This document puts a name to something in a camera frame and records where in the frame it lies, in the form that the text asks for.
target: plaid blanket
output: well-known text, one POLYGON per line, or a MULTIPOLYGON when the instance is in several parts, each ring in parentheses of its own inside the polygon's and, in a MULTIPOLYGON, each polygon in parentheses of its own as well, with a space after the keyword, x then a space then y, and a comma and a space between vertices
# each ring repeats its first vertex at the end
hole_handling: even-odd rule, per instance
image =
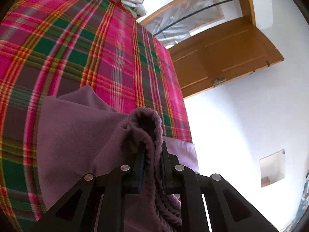
POLYGON ((0 25, 0 206, 17 231, 46 211, 36 162, 42 97, 85 85, 122 113, 150 107, 191 141, 168 51, 106 0, 17 0, 0 25))

